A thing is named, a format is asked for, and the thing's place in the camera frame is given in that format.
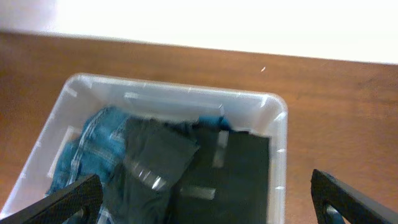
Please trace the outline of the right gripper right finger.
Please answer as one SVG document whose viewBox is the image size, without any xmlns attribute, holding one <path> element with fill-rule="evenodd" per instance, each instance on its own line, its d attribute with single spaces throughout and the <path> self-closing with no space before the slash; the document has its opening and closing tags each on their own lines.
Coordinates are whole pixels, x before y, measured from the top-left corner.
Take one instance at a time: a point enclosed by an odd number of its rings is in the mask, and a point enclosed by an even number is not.
<svg viewBox="0 0 398 224">
<path fill-rule="evenodd" d="M 397 223 L 397 212 L 322 170 L 312 172 L 311 196 L 318 223 Z"/>
</svg>

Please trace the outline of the blue garment with tape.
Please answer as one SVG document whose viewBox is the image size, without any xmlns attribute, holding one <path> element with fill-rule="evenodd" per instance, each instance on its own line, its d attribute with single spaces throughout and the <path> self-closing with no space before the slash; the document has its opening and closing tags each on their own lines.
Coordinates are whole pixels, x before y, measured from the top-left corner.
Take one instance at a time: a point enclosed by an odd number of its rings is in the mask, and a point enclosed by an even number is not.
<svg viewBox="0 0 398 224">
<path fill-rule="evenodd" d="M 232 127 L 224 116 L 201 116 L 198 119 L 198 125 L 201 127 L 220 129 L 222 131 L 231 131 Z"/>
</svg>

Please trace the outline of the clear plastic storage bin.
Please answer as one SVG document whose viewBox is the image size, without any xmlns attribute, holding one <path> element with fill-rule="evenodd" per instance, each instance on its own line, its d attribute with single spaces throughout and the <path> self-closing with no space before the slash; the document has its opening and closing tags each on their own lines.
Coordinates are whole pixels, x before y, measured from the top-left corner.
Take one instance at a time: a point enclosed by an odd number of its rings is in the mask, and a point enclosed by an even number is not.
<svg viewBox="0 0 398 224">
<path fill-rule="evenodd" d="M 272 93 L 88 73 L 77 73 L 64 84 L 1 210 L 2 218 L 44 197 L 66 142 L 81 132 L 91 115 L 108 105 L 140 116 L 166 120 L 195 120 L 201 115 L 224 116 L 236 130 L 269 137 L 266 221 L 285 221 L 288 109 L 281 97 Z"/>
</svg>

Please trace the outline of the dark blue jeans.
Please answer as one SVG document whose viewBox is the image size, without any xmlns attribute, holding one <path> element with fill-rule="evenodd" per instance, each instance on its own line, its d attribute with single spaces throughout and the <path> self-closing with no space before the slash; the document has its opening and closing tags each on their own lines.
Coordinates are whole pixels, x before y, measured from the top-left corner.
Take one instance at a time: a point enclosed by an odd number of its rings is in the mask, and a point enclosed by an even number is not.
<svg viewBox="0 0 398 224">
<path fill-rule="evenodd" d="M 102 108 L 90 117 L 81 134 L 63 148 L 46 196 L 89 174 L 98 175 L 104 187 L 125 155 L 124 131 L 130 117 L 115 106 Z"/>
</svg>

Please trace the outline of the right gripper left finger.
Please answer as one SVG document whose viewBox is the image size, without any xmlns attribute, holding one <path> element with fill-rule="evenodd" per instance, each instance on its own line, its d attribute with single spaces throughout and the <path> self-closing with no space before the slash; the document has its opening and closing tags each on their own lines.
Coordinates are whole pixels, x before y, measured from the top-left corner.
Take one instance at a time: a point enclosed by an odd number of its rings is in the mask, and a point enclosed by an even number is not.
<svg viewBox="0 0 398 224">
<path fill-rule="evenodd" d="M 14 223 L 96 223 L 103 203 L 103 188 L 96 174 L 88 175 L 48 197 L 1 220 Z"/>
</svg>

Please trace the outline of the black garment with tape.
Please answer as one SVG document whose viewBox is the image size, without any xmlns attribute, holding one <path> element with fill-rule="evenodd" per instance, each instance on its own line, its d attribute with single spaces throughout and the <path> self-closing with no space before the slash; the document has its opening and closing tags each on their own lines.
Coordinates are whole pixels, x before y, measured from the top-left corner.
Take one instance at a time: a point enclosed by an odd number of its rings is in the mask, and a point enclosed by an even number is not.
<svg viewBox="0 0 398 224">
<path fill-rule="evenodd" d="M 270 139 L 196 128 L 199 150 L 175 186 L 167 223 L 265 223 Z"/>
<path fill-rule="evenodd" d="M 163 223 L 172 189 L 200 148 L 193 125 L 130 118 L 125 147 L 104 205 L 115 223 Z"/>
</svg>

